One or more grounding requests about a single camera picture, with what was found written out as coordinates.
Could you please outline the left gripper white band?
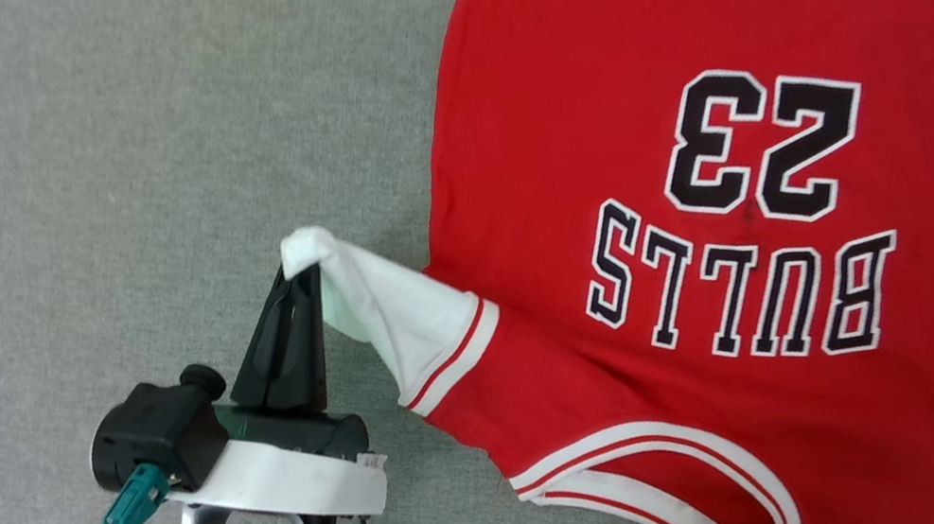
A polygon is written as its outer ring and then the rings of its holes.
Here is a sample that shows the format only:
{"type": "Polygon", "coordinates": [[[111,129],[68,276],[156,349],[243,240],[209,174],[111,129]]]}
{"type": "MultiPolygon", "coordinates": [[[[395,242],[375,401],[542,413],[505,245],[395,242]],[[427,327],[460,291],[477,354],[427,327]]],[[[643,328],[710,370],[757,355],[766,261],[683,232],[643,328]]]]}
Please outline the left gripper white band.
{"type": "Polygon", "coordinates": [[[241,512],[383,513],[385,460],[371,449],[367,423],[358,414],[323,414],[327,372],[320,278],[313,266],[292,279],[276,271],[232,387],[237,406],[216,408],[230,435],[227,447],[195,493],[179,489],[169,495],[184,505],[181,524],[224,524],[241,512]]]}

